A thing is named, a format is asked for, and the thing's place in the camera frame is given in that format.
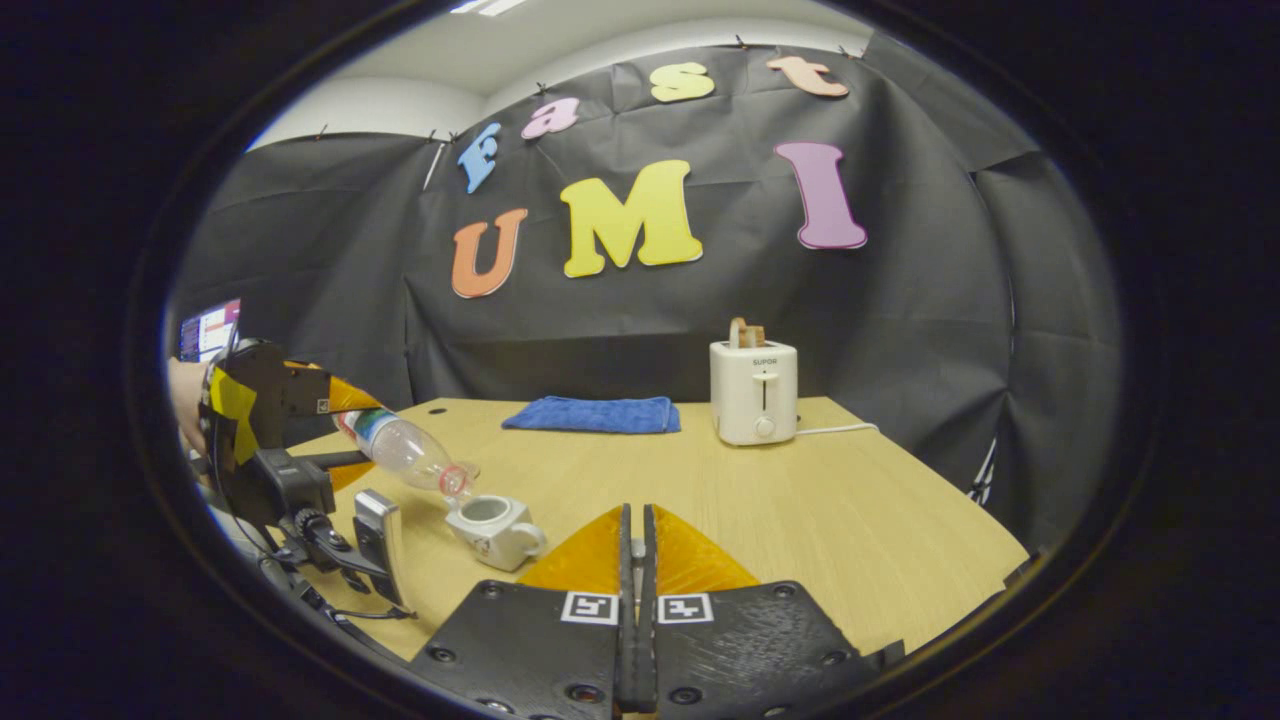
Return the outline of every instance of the toaster cord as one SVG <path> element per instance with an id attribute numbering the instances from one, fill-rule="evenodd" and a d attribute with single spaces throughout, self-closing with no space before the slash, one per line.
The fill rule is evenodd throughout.
<path id="1" fill-rule="evenodd" d="M 818 433 L 842 433 L 845 430 L 865 430 L 865 429 L 878 430 L 879 427 L 873 425 L 870 423 L 858 423 L 856 425 L 841 425 L 838 428 L 813 428 L 813 429 L 809 429 L 809 430 L 796 430 L 796 434 L 797 436 L 812 436 L 812 434 L 818 434 Z"/>

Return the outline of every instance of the foam letter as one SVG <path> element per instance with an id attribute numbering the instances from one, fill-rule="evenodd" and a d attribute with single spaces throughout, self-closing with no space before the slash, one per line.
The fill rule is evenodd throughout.
<path id="1" fill-rule="evenodd" d="M 663 102 L 701 97 L 716 90 L 716 82 L 707 77 L 707 68 L 698 63 L 663 65 L 649 74 L 649 82 L 654 85 L 653 96 Z"/>
<path id="2" fill-rule="evenodd" d="M 640 225 L 644 245 L 636 254 L 645 265 L 691 263 L 703 256 L 703 243 L 689 231 L 685 211 L 685 176 L 689 163 L 660 160 L 645 165 L 623 205 L 600 178 L 579 181 L 561 192 L 570 210 L 570 258 L 564 274 L 594 275 L 604 269 L 595 237 L 618 268 L 631 261 Z"/>
<path id="3" fill-rule="evenodd" d="M 493 138 L 502 126 L 493 123 L 484 128 L 484 132 L 476 136 L 476 138 L 462 151 L 458 156 L 458 164 L 462 169 L 467 172 L 467 195 L 475 192 L 484 178 L 489 177 L 493 172 L 494 161 L 489 160 L 498 152 L 498 141 Z"/>
<path id="4" fill-rule="evenodd" d="M 845 156 L 835 145 L 783 142 L 774 152 L 791 163 L 804 202 L 804 227 L 796 237 L 813 249 L 852 249 L 867 245 L 867 231 L 854 222 L 836 161 Z"/>
<path id="5" fill-rule="evenodd" d="M 828 72 L 827 65 L 806 63 L 804 61 L 804 58 L 796 58 L 795 55 L 769 60 L 765 65 L 773 68 L 774 70 L 782 70 L 786 73 L 787 79 L 805 92 L 826 95 L 829 97 L 842 97 L 849 95 L 847 87 L 840 85 L 838 82 L 827 82 L 818 74 Z"/>
<path id="6" fill-rule="evenodd" d="M 480 236 L 489 223 L 467 225 L 453 236 L 457 247 L 453 249 L 453 292 L 462 297 L 480 297 L 502 287 L 511 275 L 516 263 L 516 240 L 520 234 L 520 222 L 529 217 L 529 210 L 516 208 L 498 215 L 493 224 L 498 228 L 498 258 L 493 268 L 476 274 L 476 251 L 480 249 Z"/>
<path id="7" fill-rule="evenodd" d="M 532 119 L 520 137 L 536 140 L 549 132 L 559 132 L 577 122 L 577 97 L 564 97 L 534 110 Z"/>

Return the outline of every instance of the white wall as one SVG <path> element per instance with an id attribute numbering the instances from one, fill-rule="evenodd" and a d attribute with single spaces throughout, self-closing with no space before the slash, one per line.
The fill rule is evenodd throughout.
<path id="1" fill-rule="evenodd" d="M 536 68 L 489 97 L 448 85 L 394 77 L 339 77 L 325 81 L 289 106 L 250 150 L 325 132 L 388 132 L 436 137 L 462 132 L 480 119 L 532 95 L 538 82 L 554 85 L 613 63 L 681 47 L 733 44 L 790 45 L 861 55 L 865 35 L 763 18 L 713 18 L 650 28 L 571 53 Z"/>
<path id="2" fill-rule="evenodd" d="M 343 77 L 321 82 L 280 114 L 250 150 L 334 132 L 388 132 L 448 137 L 480 119 L 484 97 L 421 79 Z"/>
<path id="3" fill-rule="evenodd" d="M 667 50 L 733 45 L 736 42 L 735 35 L 741 36 L 742 42 L 748 45 L 791 45 L 817 47 L 832 53 L 842 45 L 845 50 L 858 56 L 861 56 L 870 41 L 869 29 L 867 35 L 854 35 L 764 18 L 712 18 L 675 23 L 612 38 L 543 65 L 489 96 L 476 119 L 497 113 L 521 97 L 532 95 L 538 90 L 536 83 L 539 82 L 556 85 L 596 68 Z"/>

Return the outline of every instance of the white ceiling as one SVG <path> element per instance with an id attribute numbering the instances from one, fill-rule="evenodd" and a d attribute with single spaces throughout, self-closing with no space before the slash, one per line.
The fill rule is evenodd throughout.
<path id="1" fill-rule="evenodd" d="M 612 37 L 726 15 L 870 35 L 864 23 L 812 0 L 527 0 L 495 18 L 445 13 L 387 41 L 334 77 L 422 79 L 488 97 L 531 68 Z"/>

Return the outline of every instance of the human hand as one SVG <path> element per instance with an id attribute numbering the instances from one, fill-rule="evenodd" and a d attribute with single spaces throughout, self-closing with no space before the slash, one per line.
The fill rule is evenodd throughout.
<path id="1" fill-rule="evenodd" d="M 169 359 L 169 398 L 173 401 L 173 414 L 178 418 L 182 437 L 196 452 L 204 455 L 205 433 L 200 432 L 200 393 L 205 384 L 205 372 L 209 363 L 179 363 Z"/>

